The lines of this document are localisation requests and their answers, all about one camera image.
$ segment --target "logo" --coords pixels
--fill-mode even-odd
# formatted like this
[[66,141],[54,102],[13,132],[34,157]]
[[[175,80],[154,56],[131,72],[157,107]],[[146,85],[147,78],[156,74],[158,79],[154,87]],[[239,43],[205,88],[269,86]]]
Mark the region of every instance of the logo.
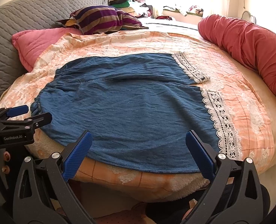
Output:
[[15,139],[20,139],[20,138],[23,138],[22,135],[19,135],[19,136],[10,136],[10,137],[4,137],[4,141],[8,141],[8,140],[15,140]]

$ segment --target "headboard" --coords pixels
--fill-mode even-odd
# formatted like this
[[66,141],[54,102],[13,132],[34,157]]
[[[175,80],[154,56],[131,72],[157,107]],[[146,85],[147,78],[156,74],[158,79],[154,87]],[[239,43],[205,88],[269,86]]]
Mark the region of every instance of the headboard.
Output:
[[0,96],[26,73],[11,36],[23,30],[56,27],[56,20],[91,5],[108,5],[108,0],[13,0],[0,6]]

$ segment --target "purple striped pillow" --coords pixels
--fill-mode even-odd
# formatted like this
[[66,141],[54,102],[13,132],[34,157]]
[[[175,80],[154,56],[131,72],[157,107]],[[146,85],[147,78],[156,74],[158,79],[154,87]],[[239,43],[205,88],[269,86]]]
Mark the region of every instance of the purple striped pillow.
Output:
[[148,29],[132,15],[111,6],[97,5],[81,8],[70,14],[85,35],[126,29]]

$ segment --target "blue gripper pad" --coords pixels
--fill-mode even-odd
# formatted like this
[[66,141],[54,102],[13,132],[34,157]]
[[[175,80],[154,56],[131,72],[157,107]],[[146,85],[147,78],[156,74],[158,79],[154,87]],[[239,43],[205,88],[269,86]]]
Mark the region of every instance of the blue gripper pad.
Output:
[[22,114],[26,114],[28,113],[28,111],[29,111],[29,108],[27,105],[17,106],[8,110],[8,112],[6,113],[6,116],[9,118],[12,118]]
[[85,135],[83,135],[83,137],[79,140],[78,144],[75,146],[73,151],[64,161],[64,169],[62,176],[65,182],[67,182],[69,179],[72,179],[76,175],[91,145],[92,134],[88,131]]
[[215,164],[210,158],[200,141],[191,131],[186,134],[186,146],[196,162],[202,176],[212,181],[215,178]]

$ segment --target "pink pillow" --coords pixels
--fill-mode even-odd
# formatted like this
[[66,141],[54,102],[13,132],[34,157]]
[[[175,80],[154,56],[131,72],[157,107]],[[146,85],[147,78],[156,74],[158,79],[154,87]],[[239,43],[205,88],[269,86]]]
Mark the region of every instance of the pink pillow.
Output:
[[198,23],[200,35],[263,78],[276,96],[276,34],[238,18],[211,15]]
[[66,33],[83,35],[80,30],[74,28],[25,30],[14,34],[11,40],[19,52],[22,65],[30,72],[40,54]]

